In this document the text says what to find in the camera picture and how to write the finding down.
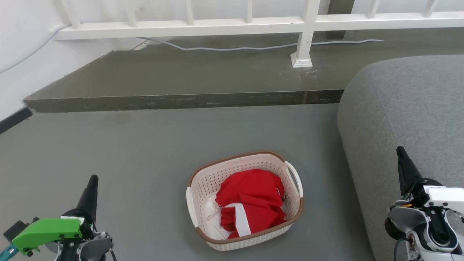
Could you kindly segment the white garment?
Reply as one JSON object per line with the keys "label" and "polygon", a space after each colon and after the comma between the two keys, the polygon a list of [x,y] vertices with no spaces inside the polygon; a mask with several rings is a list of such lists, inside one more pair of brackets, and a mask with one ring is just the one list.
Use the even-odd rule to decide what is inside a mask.
{"label": "white garment", "polygon": [[212,239],[226,240],[231,234],[238,237],[252,234],[242,203],[232,203],[221,207],[216,202],[214,193],[204,202],[202,214],[204,233]]}

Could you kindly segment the white wooden railing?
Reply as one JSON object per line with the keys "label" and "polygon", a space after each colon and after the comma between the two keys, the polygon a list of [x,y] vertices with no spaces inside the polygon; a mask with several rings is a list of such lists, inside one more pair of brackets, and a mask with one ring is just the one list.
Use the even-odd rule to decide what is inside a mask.
{"label": "white wooden railing", "polygon": [[127,22],[83,23],[69,0],[61,0],[71,22],[54,35],[56,40],[113,38],[187,37],[211,35],[250,35],[298,33],[297,50],[291,54],[294,68],[312,67],[310,48],[315,32],[378,29],[464,28],[464,11],[437,12],[439,0],[428,0],[419,13],[378,13],[381,0],[372,0],[365,14],[319,15],[320,0],[306,0],[300,17],[263,17],[252,15],[252,0],[247,0],[246,18],[194,18],[192,0],[185,0],[186,20],[139,21],[132,0],[125,0]]}

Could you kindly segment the red garment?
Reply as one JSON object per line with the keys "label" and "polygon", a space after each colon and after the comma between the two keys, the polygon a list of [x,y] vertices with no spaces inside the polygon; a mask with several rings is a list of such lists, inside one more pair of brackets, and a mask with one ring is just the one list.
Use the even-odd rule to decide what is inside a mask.
{"label": "red garment", "polygon": [[259,233],[286,221],[285,187],[277,175],[254,169],[232,174],[216,194],[210,221],[225,239]]}

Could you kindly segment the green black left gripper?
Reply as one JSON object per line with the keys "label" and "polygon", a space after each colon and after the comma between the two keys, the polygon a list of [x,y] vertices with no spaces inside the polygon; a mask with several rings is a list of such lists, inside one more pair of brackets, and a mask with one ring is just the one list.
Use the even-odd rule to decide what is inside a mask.
{"label": "green black left gripper", "polygon": [[97,175],[92,175],[75,209],[59,218],[35,218],[32,223],[17,221],[4,232],[10,247],[24,256],[39,252],[48,243],[84,243],[92,240],[98,201]]}

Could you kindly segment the grey fabric sofa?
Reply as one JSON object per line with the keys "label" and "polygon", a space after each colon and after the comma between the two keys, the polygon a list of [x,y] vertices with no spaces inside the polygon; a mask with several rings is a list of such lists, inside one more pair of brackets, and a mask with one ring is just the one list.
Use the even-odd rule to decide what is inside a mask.
{"label": "grey fabric sofa", "polygon": [[393,261],[384,221],[401,198],[396,148],[423,177],[464,188],[464,54],[366,66],[344,90],[337,125],[373,256]]}

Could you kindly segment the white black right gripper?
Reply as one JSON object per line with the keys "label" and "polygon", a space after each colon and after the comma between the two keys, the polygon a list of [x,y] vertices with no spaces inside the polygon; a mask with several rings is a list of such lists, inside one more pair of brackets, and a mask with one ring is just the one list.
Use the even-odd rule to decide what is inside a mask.
{"label": "white black right gripper", "polygon": [[402,207],[464,208],[464,188],[449,188],[423,178],[404,147],[398,146],[396,153]]}

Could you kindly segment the cream perforated laundry basket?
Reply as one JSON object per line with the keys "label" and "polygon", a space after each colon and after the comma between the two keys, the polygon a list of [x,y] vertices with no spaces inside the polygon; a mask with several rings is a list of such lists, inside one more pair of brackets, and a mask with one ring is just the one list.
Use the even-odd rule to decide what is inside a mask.
{"label": "cream perforated laundry basket", "polygon": [[[283,211],[286,222],[250,236],[216,240],[204,233],[203,205],[207,198],[219,191],[220,184],[234,173],[262,169],[280,177],[285,188]],[[257,245],[284,234],[300,218],[304,210],[303,185],[295,167],[282,156],[270,151],[244,153],[200,167],[192,174],[187,185],[188,212],[198,235],[217,251],[231,251]]]}

